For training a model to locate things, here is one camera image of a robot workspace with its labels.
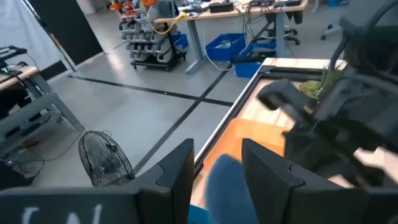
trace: desk fan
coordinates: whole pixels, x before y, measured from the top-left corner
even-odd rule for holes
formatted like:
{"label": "desk fan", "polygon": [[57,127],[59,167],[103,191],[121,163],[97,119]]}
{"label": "desk fan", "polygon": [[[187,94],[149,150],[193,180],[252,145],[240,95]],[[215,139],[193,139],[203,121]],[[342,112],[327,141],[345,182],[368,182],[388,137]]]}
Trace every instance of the desk fan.
{"label": "desk fan", "polygon": [[130,162],[111,136],[88,131],[79,141],[81,162],[95,187],[124,185],[134,179]]}

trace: power cord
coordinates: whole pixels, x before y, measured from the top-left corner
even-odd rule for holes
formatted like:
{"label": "power cord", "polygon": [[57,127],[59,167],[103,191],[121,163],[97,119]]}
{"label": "power cord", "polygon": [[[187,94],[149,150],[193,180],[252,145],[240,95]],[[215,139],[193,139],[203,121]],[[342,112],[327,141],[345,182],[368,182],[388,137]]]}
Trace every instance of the power cord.
{"label": "power cord", "polygon": [[30,59],[32,59],[33,63],[35,63],[36,68],[39,69],[39,67],[37,66],[37,63],[36,63],[36,61],[33,59],[33,57],[30,56],[28,53],[26,53],[26,55],[27,55],[28,57],[30,57]]}
{"label": "power cord", "polygon": [[176,23],[178,20],[180,20],[180,19],[183,18],[183,17],[187,17],[187,13],[181,12],[180,15],[179,15],[177,18],[175,18],[175,20],[172,22],[172,24],[170,25],[170,27],[169,27],[166,31],[160,32],[160,31],[158,31],[158,30],[152,25],[152,22],[149,20],[147,9],[145,8],[145,5],[144,5],[144,3],[142,2],[142,0],[139,0],[139,1],[140,1],[141,7],[143,8],[143,10],[144,10],[144,12],[145,12],[146,19],[147,19],[147,21],[148,21],[148,23],[149,23],[150,28],[152,28],[152,30],[153,30],[154,32],[156,32],[157,34],[162,34],[162,35],[163,35],[163,34],[167,34],[168,32],[170,32],[170,30],[172,30],[173,26],[175,25],[175,23]]}
{"label": "power cord", "polygon": [[54,161],[54,160],[56,160],[56,159],[61,158],[63,155],[65,155],[65,154],[72,148],[72,146],[74,145],[74,143],[79,139],[79,137],[81,136],[81,134],[84,133],[84,131],[85,131],[85,128],[83,127],[83,130],[81,130],[81,131],[79,132],[78,136],[72,141],[72,143],[67,147],[67,149],[64,150],[61,154],[55,156],[54,158],[51,158],[51,159],[44,159],[43,157],[40,156],[40,157],[42,158],[41,160],[32,159],[32,160],[22,161],[22,163],[25,163],[25,162],[38,162],[38,161],[48,162],[48,161]]}

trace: wooden table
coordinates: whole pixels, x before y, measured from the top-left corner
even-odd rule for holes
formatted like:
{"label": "wooden table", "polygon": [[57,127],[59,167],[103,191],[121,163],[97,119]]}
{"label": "wooden table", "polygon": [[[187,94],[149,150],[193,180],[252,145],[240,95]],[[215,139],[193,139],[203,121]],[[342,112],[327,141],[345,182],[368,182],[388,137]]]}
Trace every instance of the wooden table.
{"label": "wooden table", "polygon": [[[20,75],[18,75],[18,77],[21,80],[25,80],[27,78],[30,78],[31,76],[35,75],[36,73],[39,72],[39,70],[36,67],[32,67],[32,66],[25,66],[25,67],[20,67],[17,65],[10,65],[8,66],[8,69],[10,70],[19,70],[22,73]],[[8,75],[4,75],[4,74],[0,74],[0,82],[9,78]],[[18,79],[17,78],[11,78],[7,81],[1,82],[0,83],[0,91],[4,90],[12,85],[15,85],[16,83],[18,83]]]}
{"label": "wooden table", "polygon": [[[195,21],[197,20],[204,20],[204,19],[220,19],[220,18],[229,18],[229,17],[238,17],[243,16],[245,11],[245,4],[250,2],[250,0],[241,0],[239,1],[240,4],[236,4],[236,7],[239,9],[234,9],[231,12],[219,12],[219,13],[210,13],[210,11],[206,11],[199,16],[187,16],[180,18],[179,21],[186,21],[188,24],[188,29],[190,33],[190,37],[193,44],[193,49],[196,55],[196,61],[193,62],[187,69],[186,73],[191,74],[195,73],[200,65],[206,60],[206,56],[203,53],[203,47],[200,43],[201,35],[198,34],[197,26]],[[299,6],[290,6],[290,7],[278,7],[274,8],[273,6],[269,6],[267,9],[261,9],[260,7],[254,7],[251,9],[252,15],[259,15],[259,14],[267,14],[267,13],[275,13],[275,29],[276,29],[276,52],[278,57],[286,57],[285,51],[285,30],[284,30],[284,23],[285,23],[285,13],[286,12],[294,12],[294,11],[302,11],[308,4],[308,0],[302,0],[301,5]],[[156,19],[155,23],[170,23],[175,22],[176,18],[165,18],[165,19]],[[263,28],[256,37],[260,36],[265,28]]]}
{"label": "wooden table", "polygon": [[[228,17],[238,17],[242,16],[241,13],[244,13],[246,5],[250,0],[239,0],[235,6],[239,9],[234,9],[230,12],[217,12],[217,13],[210,13],[210,11],[206,11],[199,16],[187,16],[181,18],[181,21],[196,21],[202,19],[221,19],[221,18],[228,18]],[[255,7],[251,10],[252,15],[259,15],[264,13],[278,13],[278,12],[295,12],[295,11],[302,11],[307,6],[308,0],[303,0],[299,6],[291,6],[291,7],[277,7],[274,8],[273,6],[269,6],[267,9],[261,9],[260,7]],[[165,23],[165,22],[174,22],[176,18],[160,18],[156,19],[155,23]]]}
{"label": "wooden table", "polygon": [[[23,108],[15,111],[14,113],[11,113],[9,116],[0,119],[0,134],[4,134],[7,131],[19,126],[22,122],[28,120],[42,110],[46,110],[47,113],[43,114],[43,116],[37,119],[37,121],[34,121],[34,123],[38,123],[42,120],[49,124],[50,122],[48,121],[54,122],[52,120],[59,119],[61,116],[63,116],[78,131],[84,130],[83,125],[80,124],[79,120],[68,109],[68,107],[63,103],[59,96],[53,92],[50,85],[43,79],[43,77],[39,73],[39,70],[36,67],[21,67],[17,65],[10,65],[8,66],[8,69],[18,70],[22,72],[18,75],[18,77],[24,82],[24,85],[32,93],[35,100],[33,100],[31,103],[24,106]],[[0,74],[0,82],[8,78],[8,75]],[[4,91],[7,88],[19,83],[20,80],[18,80],[18,78],[16,77],[9,78],[8,80],[0,83],[0,91]],[[30,138],[30,135],[39,132],[41,128],[42,126],[40,128],[37,128],[35,131],[27,136],[23,134],[18,135],[18,133],[15,133],[15,135],[1,141],[0,156],[7,154],[11,150],[15,149],[17,146],[21,145],[22,142]]]}
{"label": "wooden table", "polygon": [[[275,65],[277,67],[289,67],[289,68],[312,68],[312,69],[322,69],[329,64],[329,60],[318,60],[318,59],[292,59],[292,58],[267,58],[263,65]],[[340,68],[345,66],[344,61],[339,61],[337,65],[342,64]],[[201,154],[204,154],[212,142],[216,142],[219,137],[219,132],[223,132],[222,127],[228,125],[233,113],[235,118],[249,119],[262,123],[275,124],[282,127],[291,128],[294,125],[294,121],[291,120],[285,113],[281,110],[270,111],[265,106],[262,105],[257,99],[256,95],[261,90],[263,86],[272,82],[272,80],[259,80],[253,86],[253,81],[256,79],[256,74],[247,87],[243,90],[242,94],[235,101],[232,108],[228,111],[227,115],[223,118],[221,123],[218,125],[214,133],[210,136],[209,140],[203,146],[201,151],[195,158],[195,167],[200,167],[199,160]],[[374,166],[382,166],[385,168],[387,173],[395,180],[398,180],[398,157],[390,152],[385,151],[382,148],[378,148],[375,153],[366,152],[358,149],[355,152],[355,156],[359,158],[365,164],[372,164]],[[193,192],[191,197],[191,204],[204,208],[204,193],[205,193],[205,183],[207,179],[208,171],[201,169],[193,183]],[[336,182],[345,187],[349,187],[349,183],[344,181],[340,177],[334,177],[330,180]]]}

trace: gray floor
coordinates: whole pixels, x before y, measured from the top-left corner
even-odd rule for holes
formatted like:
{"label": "gray floor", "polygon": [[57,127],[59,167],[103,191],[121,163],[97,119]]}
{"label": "gray floor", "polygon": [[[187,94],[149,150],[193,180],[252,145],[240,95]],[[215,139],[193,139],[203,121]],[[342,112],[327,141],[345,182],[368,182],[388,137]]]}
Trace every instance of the gray floor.
{"label": "gray floor", "polygon": [[[302,24],[290,23],[297,28],[302,43],[300,46],[289,44],[294,57],[330,58],[341,34],[334,34],[326,41],[321,41],[320,36],[329,23],[337,21],[342,11],[343,8],[321,7],[315,14],[306,11]],[[72,75],[201,96],[221,73],[207,62],[198,73],[186,75],[184,70],[193,61],[192,51],[189,51],[186,62],[181,62],[169,73],[143,67],[134,70],[129,64],[128,53],[117,30],[119,19],[116,13],[100,12],[88,16],[88,21],[107,54],[82,66]],[[200,35],[203,35],[206,28],[207,43],[221,33],[241,32],[242,21],[242,18],[218,19],[200,21],[197,26]],[[262,25],[264,23],[258,23],[253,29],[259,30]],[[178,23],[178,29],[188,33],[184,22]],[[233,102],[248,81],[229,71],[207,98]],[[111,132],[133,167],[195,102],[69,77],[57,80],[52,86],[87,130]],[[228,106],[200,103],[159,147],[141,172],[163,158],[185,138],[195,140],[197,152],[228,110]],[[56,157],[68,148],[77,135],[67,122],[63,122],[38,136],[40,144],[33,150],[45,158]],[[40,187],[90,186],[90,180],[80,162],[77,142],[61,158],[46,162],[34,184]]]}

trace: green plant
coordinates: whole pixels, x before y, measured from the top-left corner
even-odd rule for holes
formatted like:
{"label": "green plant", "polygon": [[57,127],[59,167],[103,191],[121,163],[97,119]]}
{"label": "green plant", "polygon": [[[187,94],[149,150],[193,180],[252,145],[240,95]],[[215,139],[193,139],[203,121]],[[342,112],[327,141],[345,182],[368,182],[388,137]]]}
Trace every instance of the green plant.
{"label": "green plant", "polygon": [[320,82],[307,81],[300,84],[298,89],[307,96],[319,100],[325,93],[333,89],[335,83],[342,78],[343,71],[339,69],[340,67],[341,64],[338,65],[335,70],[323,67],[322,79]]}

